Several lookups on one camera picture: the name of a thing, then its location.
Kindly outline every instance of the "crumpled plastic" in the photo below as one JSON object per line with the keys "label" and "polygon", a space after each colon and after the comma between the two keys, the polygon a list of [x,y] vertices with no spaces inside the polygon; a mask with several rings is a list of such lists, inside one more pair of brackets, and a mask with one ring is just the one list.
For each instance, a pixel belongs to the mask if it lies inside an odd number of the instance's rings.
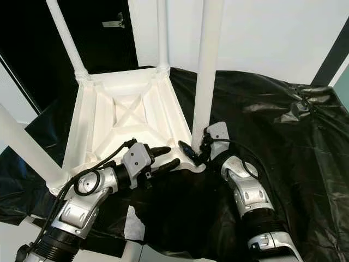
{"label": "crumpled plastic", "polygon": [[[196,74],[172,68],[170,79],[191,128]],[[62,108],[57,102],[27,128],[59,164],[73,105]],[[217,121],[225,121],[230,138],[253,150],[265,166],[261,183],[304,260],[349,259],[349,114],[334,90],[220,71],[210,119]],[[30,214],[46,217],[52,201],[44,181],[6,149],[0,156],[0,221],[18,224]],[[142,243],[159,252],[249,260],[232,192],[210,170],[171,172],[151,189],[111,195],[101,205],[85,246],[105,253],[94,243],[122,240],[129,205],[146,226]]]}

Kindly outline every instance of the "white metal pole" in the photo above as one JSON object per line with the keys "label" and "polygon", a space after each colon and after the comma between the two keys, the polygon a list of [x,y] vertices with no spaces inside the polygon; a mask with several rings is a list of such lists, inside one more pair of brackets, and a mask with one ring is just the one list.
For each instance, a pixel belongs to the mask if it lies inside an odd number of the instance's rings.
{"label": "white metal pole", "polygon": [[57,194],[68,180],[64,172],[0,104],[0,139],[9,145]]}
{"label": "white metal pole", "polygon": [[158,43],[159,43],[159,65],[160,71],[170,72],[169,52],[167,46],[167,16],[166,0],[157,1],[158,9]]}
{"label": "white metal pole", "polygon": [[63,14],[59,8],[57,0],[46,0],[52,18],[56,24],[59,35],[68,53],[70,61],[74,67],[74,73],[77,81],[85,80],[89,78],[88,71],[84,67],[79,52],[76,49],[74,41],[69,32],[68,26],[65,23]]}
{"label": "white metal pole", "polygon": [[224,0],[204,0],[191,147],[198,152],[211,115]]}

